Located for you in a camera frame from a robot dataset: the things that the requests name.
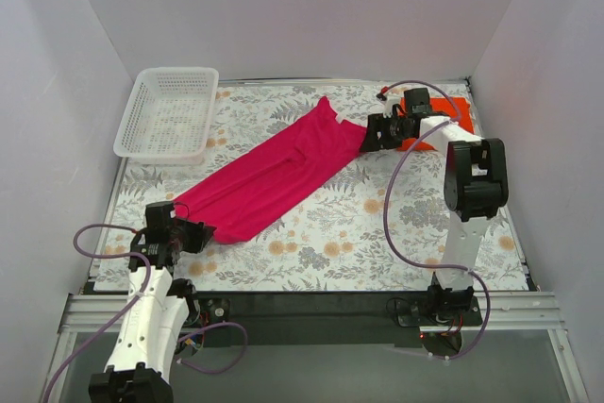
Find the pink t shirt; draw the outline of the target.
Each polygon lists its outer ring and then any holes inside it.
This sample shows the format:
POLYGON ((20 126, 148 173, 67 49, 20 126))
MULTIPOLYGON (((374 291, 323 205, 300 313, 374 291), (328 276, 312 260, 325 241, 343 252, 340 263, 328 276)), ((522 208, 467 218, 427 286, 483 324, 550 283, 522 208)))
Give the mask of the pink t shirt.
POLYGON ((214 228, 217 243, 247 242, 360 153, 366 128, 329 100, 176 198, 176 215, 214 228))

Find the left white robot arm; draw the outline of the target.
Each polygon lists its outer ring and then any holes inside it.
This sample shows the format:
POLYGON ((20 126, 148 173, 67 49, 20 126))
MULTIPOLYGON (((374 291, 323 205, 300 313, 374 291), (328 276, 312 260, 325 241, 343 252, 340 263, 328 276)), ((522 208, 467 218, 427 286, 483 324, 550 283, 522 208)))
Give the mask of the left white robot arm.
POLYGON ((175 278, 174 268, 181 253, 201 252, 214 228, 191 221, 182 202, 149 204, 144 215, 145 226, 130 243, 131 307, 105 370, 91 376, 92 402, 172 402, 169 375, 178 334, 200 318, 194 285, 175 278))

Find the white plastic basket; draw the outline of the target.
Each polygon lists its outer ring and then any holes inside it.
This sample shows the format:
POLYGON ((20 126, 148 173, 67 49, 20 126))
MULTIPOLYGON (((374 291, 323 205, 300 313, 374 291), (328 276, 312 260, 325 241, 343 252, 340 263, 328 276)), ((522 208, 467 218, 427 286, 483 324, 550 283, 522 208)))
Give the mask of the white plastic basket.
POLYGON ((201 163, 218 81, 218 71, 208 67, 141 71, 118 127, 115 155, 146 164, 201 163))

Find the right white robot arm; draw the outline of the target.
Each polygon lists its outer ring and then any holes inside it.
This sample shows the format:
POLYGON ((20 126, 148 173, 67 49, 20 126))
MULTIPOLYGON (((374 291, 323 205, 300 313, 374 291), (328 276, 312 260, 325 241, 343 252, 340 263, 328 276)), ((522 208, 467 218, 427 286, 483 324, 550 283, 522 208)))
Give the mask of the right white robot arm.
POLYGON ((449 227, 444 260, 422 266, 431 273, 425 291, 395 296, 386 308, 401 327, 436 325, 452 332, 485 321, 474 295, 482 281, 475 264, 491 219, 507 204, 509 185, 504 143, 475 134, 463 103, 447 94, 433 98, 432 89, 415 81, 400 101, 391 102, 391 88, 382 88, 377 99, 384 111, 368 116, 360 151, 398 148, 408 156, 426 145, 445 157, 449 227))

